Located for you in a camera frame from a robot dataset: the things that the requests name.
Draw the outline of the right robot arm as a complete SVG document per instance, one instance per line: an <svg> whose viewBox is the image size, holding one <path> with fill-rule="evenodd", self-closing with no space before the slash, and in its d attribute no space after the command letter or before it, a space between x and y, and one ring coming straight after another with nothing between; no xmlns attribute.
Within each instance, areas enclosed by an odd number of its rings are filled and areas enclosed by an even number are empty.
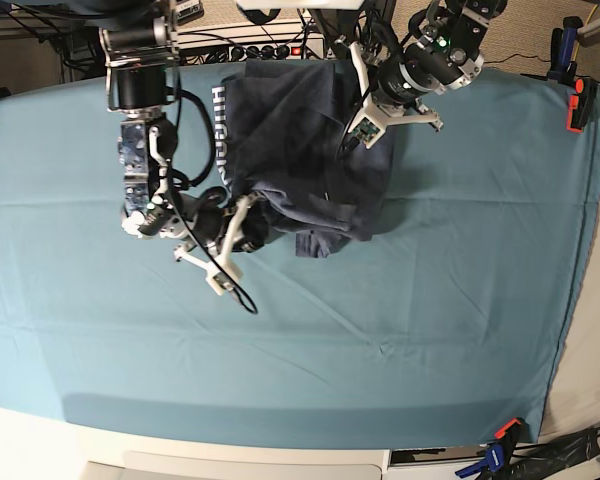
<svg viewBox="0 0 600 480"><path fill-rule="evenodd" d="M179 240L176 260L203 269L207 283L220 293L236 288L242 272L232 253L258 249L253 227L244 223L259 195L229 199L222 187L200 196L188 190L202 183L214 163L194 179L173 166L178 126L164 107L201 100L181 87L177 9L173 1L152 1L139 22L119 31L103 29L108 109L123 114L118 155L124 167L122 227L130 235Z"/></svg>

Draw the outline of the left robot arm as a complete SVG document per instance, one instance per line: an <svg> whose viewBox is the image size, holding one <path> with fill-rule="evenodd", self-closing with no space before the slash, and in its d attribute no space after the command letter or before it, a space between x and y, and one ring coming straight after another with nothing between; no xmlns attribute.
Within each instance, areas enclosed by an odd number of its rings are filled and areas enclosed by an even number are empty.
<svg viewBox="0 0 600 480"><path fill-rule="evenodd" d="M409 20L403 40L380 22L371 25L387 56L355 41L349 45L360 99L345 132L371 148L391 126L443 128L440 115L423 103L470 85L481 74L480 46L505 1L431 1Z"/></svg>

